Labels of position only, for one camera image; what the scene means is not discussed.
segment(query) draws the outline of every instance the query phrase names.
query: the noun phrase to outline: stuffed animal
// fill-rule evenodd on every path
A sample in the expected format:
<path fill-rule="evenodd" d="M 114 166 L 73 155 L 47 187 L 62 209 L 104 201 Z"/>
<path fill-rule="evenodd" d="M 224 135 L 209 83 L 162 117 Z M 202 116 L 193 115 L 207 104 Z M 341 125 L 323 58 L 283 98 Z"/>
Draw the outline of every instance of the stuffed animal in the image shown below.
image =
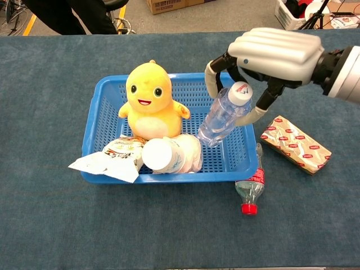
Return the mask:
<path fill-rule="evenodd" d="M 129 74 L 126 92 L 128 101 L 120 108 L 119 117 L 128 118 L 135 137 L 150 140 L 178 136 L 182 118 L 190 118 L 190 110 L 172 98 L 168 73 L 154 60 Z"/>

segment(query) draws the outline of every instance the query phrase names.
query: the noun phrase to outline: person's leg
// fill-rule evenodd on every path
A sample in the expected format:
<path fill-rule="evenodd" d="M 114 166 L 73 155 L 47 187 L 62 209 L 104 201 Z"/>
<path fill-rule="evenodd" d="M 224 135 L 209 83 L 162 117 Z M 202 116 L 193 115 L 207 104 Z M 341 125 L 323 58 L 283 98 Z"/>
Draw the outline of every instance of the person's leg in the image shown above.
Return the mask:
<path fill-rule="evenodd" d="M 92 34 L 117 34 L 102 0 L 67 0 Z"/>
<path fill-rule="evenodd" d="M 86 35 L 84 28 L 65 0 L 22 0 L 49 28 L 61 35 Z"/>

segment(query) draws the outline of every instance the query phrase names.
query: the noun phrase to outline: robotic arm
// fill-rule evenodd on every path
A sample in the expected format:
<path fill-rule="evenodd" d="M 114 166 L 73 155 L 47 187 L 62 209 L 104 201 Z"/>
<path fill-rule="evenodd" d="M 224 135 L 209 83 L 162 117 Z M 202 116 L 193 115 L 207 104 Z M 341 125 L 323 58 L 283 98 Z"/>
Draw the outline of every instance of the robotic arm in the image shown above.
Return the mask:
<path fill-rule="evenodd" d="M 266 81 L 256 106 L 237 125 L 259 120 L 285 87 L 297 88 L 310 82 L 323 95 L 360 104 L 360 47 L 325 52 L 319 37 L 281 29 L 254 28 L 229 45 L 228 50 L 209 62 L 205 84 L 210 97 L 223 88 L 220 72 L 227 70 L 235 81 L 246 82 L 239 68 L 259 81 Z"/>

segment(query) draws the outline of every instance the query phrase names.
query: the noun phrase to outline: plush toy mouth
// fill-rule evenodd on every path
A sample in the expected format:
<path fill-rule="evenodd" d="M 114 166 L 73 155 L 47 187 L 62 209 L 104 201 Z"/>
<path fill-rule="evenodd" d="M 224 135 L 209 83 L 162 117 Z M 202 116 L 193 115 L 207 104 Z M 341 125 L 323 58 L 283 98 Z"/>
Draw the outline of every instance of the plush toy mouth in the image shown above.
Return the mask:
<path fill-rule="evenodd" d="M 148 100 L 138 100 L 138 101 L 141 105 L 145 105 L 145 106 L 149 105 L 151 103 L 151 101 L 148 101 Z"/>

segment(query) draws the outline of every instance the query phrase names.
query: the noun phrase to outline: plastic water bottle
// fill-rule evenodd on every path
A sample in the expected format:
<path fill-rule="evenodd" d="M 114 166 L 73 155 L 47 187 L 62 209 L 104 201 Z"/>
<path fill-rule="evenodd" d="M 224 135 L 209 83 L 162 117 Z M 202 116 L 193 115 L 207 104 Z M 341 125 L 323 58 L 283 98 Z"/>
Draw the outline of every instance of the plastic water bottle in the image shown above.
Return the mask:
<path fill-rule="evenodd" d="M 235 128 L 236 119 L 251 109 L 253 90 L 245 82 L 223 88 L 198 130 L 198 139 L 208 147 L 218 146 Z"/>
<path fill-rule="evenodd" d="M 235 182 L 235 189 L 242 198 L 241 211 L 245 215 L 256 215 L 258 213 L 257 199 L 264 191 L 265 172 L 261 163 L 263 149 L 260 143 L 256 144 L 256 155 L 258 156 L 258 169 L 248 180 Z"/>

